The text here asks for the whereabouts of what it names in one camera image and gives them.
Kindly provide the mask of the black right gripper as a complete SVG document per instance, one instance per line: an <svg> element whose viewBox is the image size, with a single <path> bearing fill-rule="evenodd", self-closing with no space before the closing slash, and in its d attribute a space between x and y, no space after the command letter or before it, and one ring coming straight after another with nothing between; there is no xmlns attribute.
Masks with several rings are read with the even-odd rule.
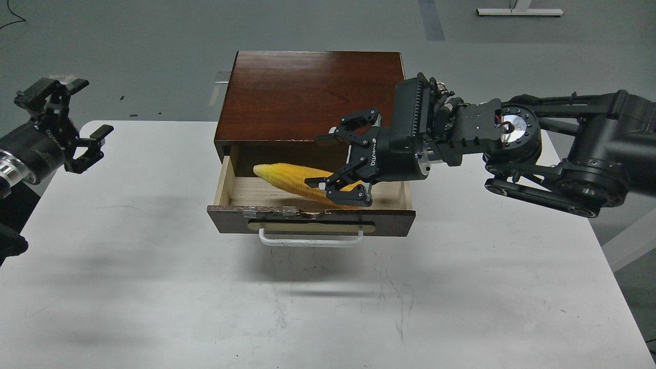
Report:
<svg viewBox="0 0 656 369"><path fill-rule="evenodd" d="M79 138L79 131L69 117L72 96L88 85L89 81L82 78L68 84L62 84L56 79L40 78L27 89L16 93L15 105L30 114L32 124L25 123L3 136L1 148L19 159L30 171L25 179L27 183L39 184L62 165L70 173L82 174L105 156L101 147L114 127L101 125L89 138ZM64 141L63 153L59 145L45 134L47 132L75 138ZM86 151L74 157L80 148Z"/></svg>

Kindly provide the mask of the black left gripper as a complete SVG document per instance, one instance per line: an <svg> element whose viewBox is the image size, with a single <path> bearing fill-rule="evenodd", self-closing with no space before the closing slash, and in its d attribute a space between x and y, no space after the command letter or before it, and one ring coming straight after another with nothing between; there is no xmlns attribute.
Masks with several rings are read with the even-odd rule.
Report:
<svg viewBox="0 0 656 369"><path fill-rule="evenodd" d="M370 185L378 182L424 180L428 177L428 151L425 144L411 139L392 147L390 128L381 128L382 115L377 108L368 108L340 119L338 126L325 135L315 137L321 146L347 145L349 153L365 159L359 167L359 179L337 177L337 174L305 168L305 197L341 208L362 208L373 205Z"/></svg>

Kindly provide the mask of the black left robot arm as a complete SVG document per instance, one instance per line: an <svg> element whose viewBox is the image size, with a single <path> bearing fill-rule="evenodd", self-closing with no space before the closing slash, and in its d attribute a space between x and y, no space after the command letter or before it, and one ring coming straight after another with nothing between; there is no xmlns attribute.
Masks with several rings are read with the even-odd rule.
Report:
<svg viewBox="0 0 656 369"><path fill-rule="evenodd" d="M16 152L34 149L37 172L52 173L56 164L63 164L65 155L73 159L78 169L87 169L103 158L101 145L112 133L110 125L101 125L88 138L73 136L65 139L68 149L59 147L52 138L58 129L39 131L33 123L26 123L2 138L2 232L11 233L2 240L2 255L19 255L27 249L27 242L19 235L31 216L39 196L27 184L33 179L30 167ZM282 234L364 234L382 237L405 237L416 213L408 182L382 182L373 187L370 207L339 206L322 195L311 199L295 192L272 186L256 175L253 167L282 163L289 170L282 173L285 180L308 187L307 170L335 170L346 160L345 146L319 146L313 141L272 139L258 142L218 142L221 173L215 202L207 213L220 233L254 233L260 228Z"/></svg>

